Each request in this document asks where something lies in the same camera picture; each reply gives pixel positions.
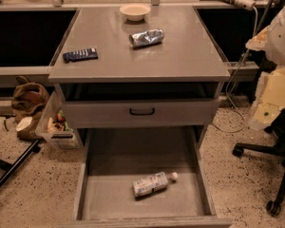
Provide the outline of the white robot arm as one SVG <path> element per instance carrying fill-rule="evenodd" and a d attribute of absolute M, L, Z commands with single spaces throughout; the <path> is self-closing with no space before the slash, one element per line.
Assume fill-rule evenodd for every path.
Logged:
<path fill-rule="evenodd" d="M 285 6 L 271 24 L 246 43 L 251 50 L 263 50 L 266 59 L 276 64 L 270 72 L 262 72 L 256 87 L 249 125 L 255 130 L 272 124 L 285 108 Z"/>

